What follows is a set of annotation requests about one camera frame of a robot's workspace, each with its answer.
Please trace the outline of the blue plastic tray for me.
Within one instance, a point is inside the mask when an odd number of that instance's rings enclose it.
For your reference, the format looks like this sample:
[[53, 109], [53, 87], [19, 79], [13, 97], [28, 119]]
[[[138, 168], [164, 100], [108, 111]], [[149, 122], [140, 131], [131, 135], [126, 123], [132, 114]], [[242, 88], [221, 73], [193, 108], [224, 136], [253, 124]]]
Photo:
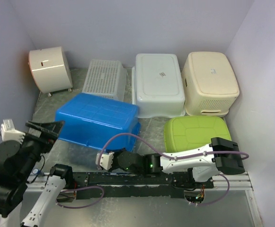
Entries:
[[136, 105], [80, 93], [55, 113], [56, 121], [64, 121], [59, 139], [89, 148], [101, 150], [113, 136], [108, 150], [126, 148], [132, 151], [141, 124]]

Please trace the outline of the green plastic tray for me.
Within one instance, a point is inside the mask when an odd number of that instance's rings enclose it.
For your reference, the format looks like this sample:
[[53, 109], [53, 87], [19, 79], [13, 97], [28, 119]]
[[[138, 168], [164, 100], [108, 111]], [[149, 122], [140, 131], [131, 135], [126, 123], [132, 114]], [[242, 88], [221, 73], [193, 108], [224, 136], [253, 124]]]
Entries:
[[196, 149], [209, 144], [215, 137], [231, 140], [226, 122], [216, 116], [175, 117], [164, 126], [167, 153]]

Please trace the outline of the white perforated basket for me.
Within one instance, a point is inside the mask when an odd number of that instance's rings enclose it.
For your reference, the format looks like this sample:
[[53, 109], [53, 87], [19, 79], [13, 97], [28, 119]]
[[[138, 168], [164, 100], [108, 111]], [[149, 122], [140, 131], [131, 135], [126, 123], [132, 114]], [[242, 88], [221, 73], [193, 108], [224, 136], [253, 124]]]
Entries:
[[122, 102], [126, 77], [127, 70], [120, 61], [92, 59], [82, 92]]

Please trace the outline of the large white plastic tub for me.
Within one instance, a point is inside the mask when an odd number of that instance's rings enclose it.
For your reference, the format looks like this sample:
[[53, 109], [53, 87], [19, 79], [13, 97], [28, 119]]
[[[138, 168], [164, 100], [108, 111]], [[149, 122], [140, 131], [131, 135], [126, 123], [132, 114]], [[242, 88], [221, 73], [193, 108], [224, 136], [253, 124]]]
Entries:
[[136, 55], [132, 83], [132, 102], [139, 107], [139, 118], [185, 115], [185, 94], [176, 55]]

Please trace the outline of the beige perforated laundry basket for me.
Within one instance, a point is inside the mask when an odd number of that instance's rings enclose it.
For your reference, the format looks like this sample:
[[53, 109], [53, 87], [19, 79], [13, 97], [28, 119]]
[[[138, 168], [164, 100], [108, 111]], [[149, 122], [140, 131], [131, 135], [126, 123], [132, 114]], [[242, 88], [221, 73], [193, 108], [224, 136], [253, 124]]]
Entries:
[[231, 64], [221, 52], [191, 52], [181, 77], [190, 116], [223, 117], [240, 94]]

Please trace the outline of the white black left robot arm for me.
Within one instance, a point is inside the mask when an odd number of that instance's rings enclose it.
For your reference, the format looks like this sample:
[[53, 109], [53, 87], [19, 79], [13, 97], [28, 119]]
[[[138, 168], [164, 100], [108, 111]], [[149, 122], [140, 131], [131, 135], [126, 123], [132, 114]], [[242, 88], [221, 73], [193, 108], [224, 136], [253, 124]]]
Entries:
[[74, 189], [72, 167], [54, 165], [42, 194], [24, 220], [20, 220], [28, 178], [42, 155], [51, 151], [64, 124], [64, 121], [26, 122], [27, 127], [39, 131], [40, 134], [35, 136], [16, 130], [11, 119], [3, 120], [0, 126], [0, 227], [41, 226], [61, 190]]

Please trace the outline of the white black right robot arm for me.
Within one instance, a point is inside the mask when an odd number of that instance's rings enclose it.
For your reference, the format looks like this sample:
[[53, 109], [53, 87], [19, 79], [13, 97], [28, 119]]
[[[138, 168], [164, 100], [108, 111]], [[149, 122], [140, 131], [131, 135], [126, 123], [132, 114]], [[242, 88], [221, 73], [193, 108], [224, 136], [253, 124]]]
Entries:
[[187, 184], [197, 188], [212, 176], [219, 173], [239, 175], [245, 172], [242, 153], [238, 144], [220, 137], [192, 150], [176, 153], [154, 153], [147, 155], [129, 151], [118, 151], [113, 154], [112, 169], [122, 169], [131, 174], [152, 176], [160, 173], [192, 173], [186, 178]]

